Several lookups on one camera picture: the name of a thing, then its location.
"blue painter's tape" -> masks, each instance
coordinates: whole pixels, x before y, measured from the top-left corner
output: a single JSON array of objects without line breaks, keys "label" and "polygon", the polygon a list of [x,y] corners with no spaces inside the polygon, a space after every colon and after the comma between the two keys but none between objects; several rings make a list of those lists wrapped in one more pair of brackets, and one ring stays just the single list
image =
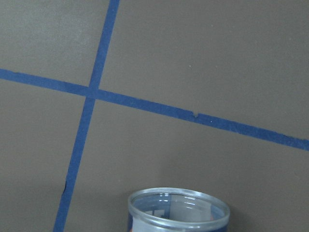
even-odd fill
[{"label": "blue painter's tape", "polygon": [[116,20],[118,6],[119,6],[119,0],[110,1],[109,8],[107,10],[105,18],[105,23],[103,26],[102,36],[97,51],[97,58],[93,67],[92,76],[89,84],[89,87],[93,90],[98,89],[100,85],[100,80],[105,65],[107,51],[112,36],[112,29],[114,27]]},{"label": "blue painter's tape", "polygon": [[58,81],[40,76],[29,75],[25,73],[19,73],[19,72],[15,73],[5,69],[0,69],[0,79],[58,90],[81,96],[89,95],[89,88],[86,86],[81,86],[69,82]]},{"label": "blue painter's tape", "polygon": [[262,139],[270,142],[274,142],[281,145],[291,146],[303,150],[309,151],[309,140],[297,139],[291,136],[286,136],[271,130],[266,130],[263,128],[258,128],[235,121],[230,121],[227,119],[214,117],[205,114],[198,114],[194,116],[191,111],[180,109],[173,106],[168,106],[152,101],[146,101],[142,99],[137,99],[117,93],[107,92],[104,90],[98,90],[96,94],[96,99],[111,102],[119,105],[124,105],[136,109],[141,109],[156,114],[166,115],[205,126],[210,126],[226,131],[231,131],[239,133],[242,135],[247,135],[257,139]]},{"label": "blue painter's tape", "polygon": [[291,146],[309,151],[309,140],[306,139],[298,139],[271,130],[265,130],[263,128],[258,128],[205,114],[198,114],[198,116],[195,117],[191,111],[169,105],[133,98],[118,93],[108,92],[105,90],[93,91],[88,87],[77,84],[52,80],[38,76],[32,76],[23,73],[14,73],[8,70],[0,69],[0,78],[24,84],[63,91],[67,93],[77,94],[119,105],[124,105],[135,109],[145,110],[152,113],[174,117],[194,122],[197,124],[202,124],[205,126],[231,131],[242,135],[247,135],[253,138],[262,139],[277,144]]},{"label": "blue painter's tape", "polygon": [[[105,18],[105,23],[103,26],[103,31],[101,35],[101,39],[99,42],[98,46],[98,52],[96,56],[96,61],[95,65],[93,68],[93,72],[91,75],[90,83],[89,83],[89,88],[87,88],[87,91],[85,89],[82,89],[80,86],[66,86],[71,91],[79,91],[81,92],[81,89],[84,90],[83,94],[87,93],[87,95],[92,96],[93,92],[95,92],[100,84],[101,76],[103,73],[103,68],[104,68],[104,62],[106,60],[106,55],[107,55],[107,50],[108,46],[110,43],[110,39],[112,36],[112,29],[114,26],[114,22],[116,19],[116,13],[117,9],[119,6],[119,0],[111,0],[109,4],[109,8],[107,10],[107,15]],[[77,173],[79,170],[83,150],[84,150],[84,145],[85,141],[87,138],[87,133],[92,117],[92,112],[94,109],[95,105],[95,98],[91,97],[86,97],[85,102],[84,102],[84,108],[83,108],[83,113],[81,116],[79,128],[77,131],[77,135],[75,138],[75,144],[73,147],[72,151],[72,156],[70,159],[70,164],[68,168],[68,173],[66,177],[66,187],[65,190],[62,193],[59,208],[58,208],[58,213],[56,216],[55,220],[55,225],[54,225],[54,232],[63,232],[69,207],[70,207],[70,202],[72,199],[73,191],[74,191],[74,186],[76,182],[76,177]]]},{"label": "blue painter's tape", "polygon": [[89,129],[89,124],[95,104],[95,99],[86,98],[84,102],[84,108],[80,120],[80,124],[77,130],[77,135],[75,139],[75,144],[73,147],[73,152],[68,168],[68,173],[66,177],[66,187],[62,193],[60,205],[54,225],[54,232],[62,232],[66,223],[66,218],[68,215],[70,202],[72,199],[74,186],[76,182],[77,173],[79,170],[79,165],[81,162],[84,145]]}]

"gray wall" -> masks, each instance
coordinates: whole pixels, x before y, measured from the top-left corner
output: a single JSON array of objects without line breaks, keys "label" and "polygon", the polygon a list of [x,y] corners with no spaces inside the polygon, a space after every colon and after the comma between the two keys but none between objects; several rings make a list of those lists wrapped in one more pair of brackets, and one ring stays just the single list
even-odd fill
[{"label": "gray wall", "polygon": [[[0,68],[87,86],[108,1],[1,0]],[[100,89],[309,139],[308,1],[123,0]],[[54,225],[84,97],[0,79],[0,231]],[[96,101],[66,232],[126,231],[128,195],[179,187],[230,232],[305,232],[309,153]]]}]

